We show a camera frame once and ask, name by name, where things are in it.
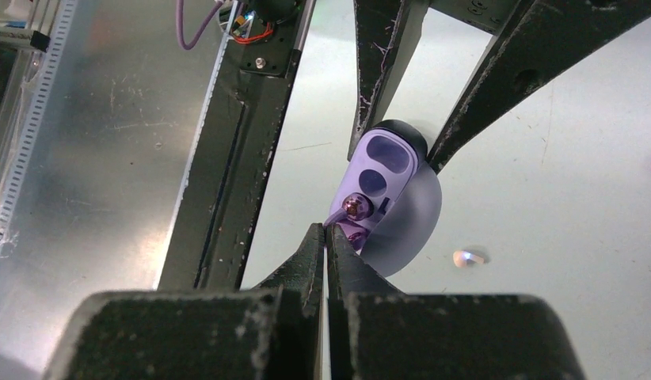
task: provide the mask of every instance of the screw hole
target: screw hole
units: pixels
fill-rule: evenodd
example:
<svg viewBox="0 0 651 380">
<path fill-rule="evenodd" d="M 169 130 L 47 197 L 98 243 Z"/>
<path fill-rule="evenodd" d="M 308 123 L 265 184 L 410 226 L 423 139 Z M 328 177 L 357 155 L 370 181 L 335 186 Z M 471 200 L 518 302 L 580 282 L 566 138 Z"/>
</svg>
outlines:
<svg viewBox="0 0 651 380">
<path fill-rule="evenodd" d="M 485 10 L 488 8 L 488 6 L 485 6 L 483 2 L 480 2 L 479 0 L 473 0 L 472 1 L 473 6 L 478 7 L 480 10 Z"/>
<path fill-rule="evenodd" d="M 589 0 L 589 4 L 599 10 L 613 10 L 617 5 L 617 0 Z"/>
<path fill-rule="evenodd" d="M 468 10 L 469 10 L 472 14 L 474 14 L 474 15 L 476 15 L 476 16 L 481 16 L 481 15 L 482 15 L 482 11 L 481 11 L 480 9 L 478 9 L 478 8 L 473 7 L 473 6 L 468 7 Z"/>
<path fill-rule="evenodd" d="M 534 69 L 527 69 L 519 72 L 512 83 L 515 93 L 530 94 L 543 85 L 540 72 Z"/>
</svg>

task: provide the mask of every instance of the wire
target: wire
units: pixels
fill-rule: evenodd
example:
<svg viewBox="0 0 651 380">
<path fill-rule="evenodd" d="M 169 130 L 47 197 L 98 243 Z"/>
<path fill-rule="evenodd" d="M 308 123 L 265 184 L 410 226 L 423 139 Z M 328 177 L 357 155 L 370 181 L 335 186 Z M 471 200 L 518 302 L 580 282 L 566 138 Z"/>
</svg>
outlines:
<svg viewBox="0 0 651 380">
<path fill-rule="evenodd" d="M 214 5 L 214 8 L 211 10 L 211 12 L 208 14 L 207 18 L 204 19 L 202 22 L 202 25 L 200 25 L 200 28 L 197 29 L 197 33 L 195 33 L 195 36 L 192 38 L 192 41 L 190 41 L 189 44 L 185 43 L 185 38 L 183 36 L 183 8 L 184 8 L 184 0 L 177 0 L 177 42 L 179 46 L 181 46 L 182 49 L 184 50 L 190 50 L 197 45 L 197 41 L 200 40 L 200 37 L 202 36 L 202 33 L 204 33 L 204 30 L 207 28 L 207 25 L 209 25 L 209 22 L 211 21 L 212 18 L 216 15 L 216 13 L 220 10 L 221 6 L 223 6 L 224 1 L 223 0 L 216 0 L 216 4 Z"/>
<path fill-rule="evenodd" d="M 235 41 L 237 41 L 238 44 L 248 45 L 263 40 L 264 38 L 271 36 L 272 33 L 274 33 L 274 28 L 272 27 L 272 24 L 268 22 L 267 27 L 265 28 L 265 31 L 262 34 L 253 37 L 248 37 L 248 38 L 241 38 L 237 36 L 233 36 L 233 38 Z"/>
</svg>

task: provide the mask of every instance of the earbud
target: earbud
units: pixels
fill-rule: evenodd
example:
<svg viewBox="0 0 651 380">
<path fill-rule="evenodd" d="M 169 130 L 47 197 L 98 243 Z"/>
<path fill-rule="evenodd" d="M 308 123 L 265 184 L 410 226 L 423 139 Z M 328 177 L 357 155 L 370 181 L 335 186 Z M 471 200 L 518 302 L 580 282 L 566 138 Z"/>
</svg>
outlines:
<svg viewBox="0 0 651 380">
<path fill-rule="evenodd" d="M 454 264 L 459 268 L 465 268 L 470 262 L 477 264 L 484 264 L 486 260 L 484 257 L 477 256 L 468 251 L 456 251 L 454 252 Z"/>
</svg>

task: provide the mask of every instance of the red wire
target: red wire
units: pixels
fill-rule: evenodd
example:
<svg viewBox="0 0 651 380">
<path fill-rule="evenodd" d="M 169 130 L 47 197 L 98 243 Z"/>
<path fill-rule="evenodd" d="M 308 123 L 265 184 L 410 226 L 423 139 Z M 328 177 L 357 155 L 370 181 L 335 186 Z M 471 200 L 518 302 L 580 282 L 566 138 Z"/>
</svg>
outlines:
<svg viewBox="0 0 651 380">
<path fill-rule="evenodd" d="M 273 32 L 274 32 L 274 29 L 272 28 L 272 24 L 267 23 L 267 28 L 265 28 L 265 31 L 262 34 L 260 34 L 258 36 L 249 37 L 249 38 L 235 37 L 234 40 L 237 41 L 238 43 L 242 44 L 242 45 L 247 45 L 247 44 L 251 44 L 253 42 L 256 42 L 258 40 L 262 40 L 262 39 L 272 35 Z"/>
</svg>

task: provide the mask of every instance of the metal sheet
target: metal sheet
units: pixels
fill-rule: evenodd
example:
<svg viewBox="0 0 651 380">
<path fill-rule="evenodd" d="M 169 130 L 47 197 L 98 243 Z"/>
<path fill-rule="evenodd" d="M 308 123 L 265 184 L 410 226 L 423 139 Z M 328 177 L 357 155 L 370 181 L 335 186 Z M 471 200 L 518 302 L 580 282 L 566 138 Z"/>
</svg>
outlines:
<svg viewBox="0 0 651 380">
<path fill-rule="evenodd" d="M 87 295 L 154 286 L 221 40 L 182 51 L 172 0 L 79 2 L 72 30 L 0 251 L 0 378 L 38 378 Z"/>
<path fill-rule="evenodd" d="M 386 117 L 434 139 L 489 39 L 429 11 Z M 295 251 L 307 226 L 327 217 L 356 111 L 354 41 L 352 3 L 317 2 L 244 287 L 263 280 Z M 460 150 L 438 176 L 441 210 L 412 183 L 408 209 L 439 214 L 432 236 L 425 245 L 396 239 L 397 249 L 365 259 L 395 272 L 389 281 L 407 293 L 542 297 L 589 378 L 651 378 L 650 165 L 651 19 Z M 427 224 L 408 220 L 398 230 Z M 477 247 L 488 264 L 454 266 L 456 249 Z"/>
</svg>

